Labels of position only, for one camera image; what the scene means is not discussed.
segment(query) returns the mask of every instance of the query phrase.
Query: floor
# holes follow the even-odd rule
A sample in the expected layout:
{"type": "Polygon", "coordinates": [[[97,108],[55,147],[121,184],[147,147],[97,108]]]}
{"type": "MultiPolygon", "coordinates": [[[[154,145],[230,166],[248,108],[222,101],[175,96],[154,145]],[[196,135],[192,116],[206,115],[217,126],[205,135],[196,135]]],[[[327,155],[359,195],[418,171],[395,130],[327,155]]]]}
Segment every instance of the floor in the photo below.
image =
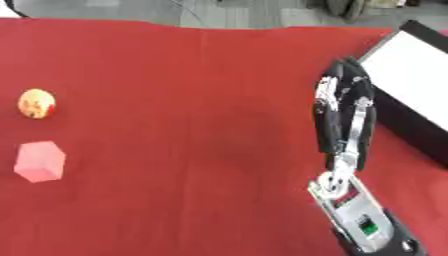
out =
{"type": "Polygon", "coordinates": [[[416,19],[448,28],[448,4],[422,0],[420,7],[368,9],[346,23],[324,10],[308,9],[307,0],[15,0],[32,17],[141,20],[157,24],[205,28],[278,28],[285,26],[397,27],[416,19]]]}

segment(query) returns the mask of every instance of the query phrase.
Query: black box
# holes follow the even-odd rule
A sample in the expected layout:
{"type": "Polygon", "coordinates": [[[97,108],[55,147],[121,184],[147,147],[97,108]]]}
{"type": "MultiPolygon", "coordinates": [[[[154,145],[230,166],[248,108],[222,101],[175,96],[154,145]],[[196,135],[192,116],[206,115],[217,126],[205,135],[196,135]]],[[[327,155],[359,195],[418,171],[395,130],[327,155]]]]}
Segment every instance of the black box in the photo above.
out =
{"type": "Polygon", "coordinates": [[[377,87],[378,121],[448,167],[448,37],[408,21],[360,62],[377,87]]]}

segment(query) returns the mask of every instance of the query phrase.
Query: ball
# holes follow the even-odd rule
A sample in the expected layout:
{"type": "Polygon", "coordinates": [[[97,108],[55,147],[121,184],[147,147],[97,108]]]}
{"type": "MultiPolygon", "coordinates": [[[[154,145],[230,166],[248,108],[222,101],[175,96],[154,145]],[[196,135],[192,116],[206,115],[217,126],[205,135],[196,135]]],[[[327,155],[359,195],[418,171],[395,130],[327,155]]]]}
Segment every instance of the ball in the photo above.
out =
{"type": "Polygon", "coordinates": [[[54,111],[56,101],[49,92],[41,89],[30,89],[22,93],[18,107],[25,116],[42,119],[54,111]]]}

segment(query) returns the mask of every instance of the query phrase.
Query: robotic hand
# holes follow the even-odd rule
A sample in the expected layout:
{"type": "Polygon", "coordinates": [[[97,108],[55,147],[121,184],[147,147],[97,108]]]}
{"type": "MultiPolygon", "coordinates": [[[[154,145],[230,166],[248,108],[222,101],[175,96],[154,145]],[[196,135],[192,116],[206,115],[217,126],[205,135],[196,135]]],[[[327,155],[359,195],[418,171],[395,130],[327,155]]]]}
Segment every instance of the robotic hand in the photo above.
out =
{"type": "Polygon", "coordinates": [[[376,121],[374,88],[354,59],[335,61],[316,87],[313,107],[326,171],[308,191],[351,256],[427,255],[420,243],[355,177],[362,170],[376,121]]]}

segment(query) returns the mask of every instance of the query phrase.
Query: pink cube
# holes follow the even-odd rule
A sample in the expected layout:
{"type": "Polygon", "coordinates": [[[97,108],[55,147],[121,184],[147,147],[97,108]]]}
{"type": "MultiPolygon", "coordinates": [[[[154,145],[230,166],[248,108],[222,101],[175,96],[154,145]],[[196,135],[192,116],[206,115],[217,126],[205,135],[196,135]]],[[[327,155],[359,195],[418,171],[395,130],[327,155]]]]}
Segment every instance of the pink cube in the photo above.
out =
{"type": "Polygon", "coordinates": [[[65,153],[52,141],[20,145],[14,172],[31,182],[59,180],[64,170],[65,153]]]}

